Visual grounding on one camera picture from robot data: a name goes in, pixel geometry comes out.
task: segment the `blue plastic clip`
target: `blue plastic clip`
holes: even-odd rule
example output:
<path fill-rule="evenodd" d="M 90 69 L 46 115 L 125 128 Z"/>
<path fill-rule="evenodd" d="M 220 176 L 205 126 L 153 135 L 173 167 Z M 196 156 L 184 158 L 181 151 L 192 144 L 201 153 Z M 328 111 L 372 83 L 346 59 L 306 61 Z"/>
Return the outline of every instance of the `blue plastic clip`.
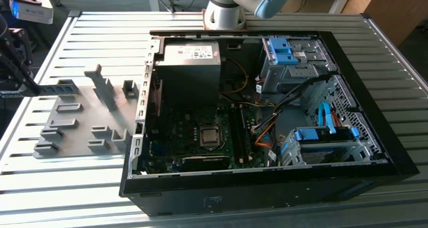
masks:
<path fill-rule="evenodd" d="M 303 140 L 303 135 L 302 135 L 300 131 L 295 131 L 295 136 L 296 136 L 298 141 Z"/>
<path fill-rule="evenodd" d="M 300 129 L 299 132 L 303 135 L 304 140 L 319 140 L 319 134 L 316 129 Z"/>
<path fill-rule="evenodd" d="M 358 129 L 358 128 L 355 128 L 355 127 L 352 127 L 352 128 L 351 128 L 351 132 L 352 132 L 354 137 L 355 137 L 356 139 L 359 139 L 359 138 L 360 138 L 360 132 L 359 132 L 359 129 Z"/>
<path fill-rule="evenodd" d="M 299 64 L 300 61 L 295 58 L 292 46 L 287 38 L 269 38 L 271 51 L 275 56 L 276 64 Z"/>
<path fill-rule="evenodd" d="M 282 155 L 283 155 L 284 152 L 287 151 L 288 147 L 290 147 L 290 144 L 286 144 L 284 147 L 283 147 L 283 149 L 282 149 Z"/>

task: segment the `aluminum table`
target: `aluminum table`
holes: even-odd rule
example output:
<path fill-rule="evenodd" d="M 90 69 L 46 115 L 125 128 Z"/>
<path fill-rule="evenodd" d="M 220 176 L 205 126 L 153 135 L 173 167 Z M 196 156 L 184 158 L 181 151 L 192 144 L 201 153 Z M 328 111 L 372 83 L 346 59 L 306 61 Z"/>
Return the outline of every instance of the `aluminum table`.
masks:
<path fill-rule="evenodd" d="M 55 98 L 25 98 L 0 142 L 5 227 L 427 226 L 428 86 L 374 21 L 360 15 L 282 14 L 271 20 L 248 16 L 248 28 L 335 33 L 421 174 L 340 203 L 150 218 L 118 196 L 124 156 L 33 157 Z M 201 30 L 201 13 L 84 12 L 69 17 L 37 81 L 73 79 L 89 85 L 84 69 L 94 63 L 113 84 L 141 80 L 149 32 L 162 29 Z"/>

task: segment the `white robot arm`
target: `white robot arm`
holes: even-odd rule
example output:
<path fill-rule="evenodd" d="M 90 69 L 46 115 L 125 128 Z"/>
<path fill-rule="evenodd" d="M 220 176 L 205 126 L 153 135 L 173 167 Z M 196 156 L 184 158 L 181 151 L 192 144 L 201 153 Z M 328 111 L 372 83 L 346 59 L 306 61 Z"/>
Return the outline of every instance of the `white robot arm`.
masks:
<path fill-rule="evenodd" d="M 247 22 L 245 9 L 255 16 L 269 19 L 282 10 L 288 0 L 211 0 L 204 15 L 204 24 L 212 30 L 243 29 Z"/>

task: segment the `ram slot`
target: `ram slot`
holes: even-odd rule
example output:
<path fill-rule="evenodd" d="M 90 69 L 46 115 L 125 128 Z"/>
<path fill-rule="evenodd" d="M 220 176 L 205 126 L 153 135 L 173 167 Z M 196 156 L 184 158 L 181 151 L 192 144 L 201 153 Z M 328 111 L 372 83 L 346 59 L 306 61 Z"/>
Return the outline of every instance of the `ram slot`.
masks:
<path fill-rule="evenodd" d="M 233 155 L 236 163 L 249 162 L 248 129 L 241 108 L 229 109 L 231 137 L 233 143 Z"/>

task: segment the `perforated metal panel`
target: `perforated metal panel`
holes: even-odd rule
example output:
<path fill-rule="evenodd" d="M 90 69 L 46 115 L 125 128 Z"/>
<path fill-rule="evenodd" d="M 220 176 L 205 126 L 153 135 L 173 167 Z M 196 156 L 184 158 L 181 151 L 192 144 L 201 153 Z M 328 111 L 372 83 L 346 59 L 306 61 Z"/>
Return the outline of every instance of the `perforated metal panel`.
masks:
<path fill-rule="evenodd" d="M 302 100 L 303 105 L 308 107 L 307 113 L 311 115 L 307 117 L 312 126 L 319 126 L 318 109 L 320 102 L 328 102 L 336 108 L 343 125 L 356 127 L 360 131 L 360 140 L 370 141 L 368 147 L 372 153 L 383 152 L 362 113 L 350 111 L 350 108 L 358 107 L 358 104 L 340 76 L 334 76 L 328 82 L 320 82 L 310 87 Z"/>

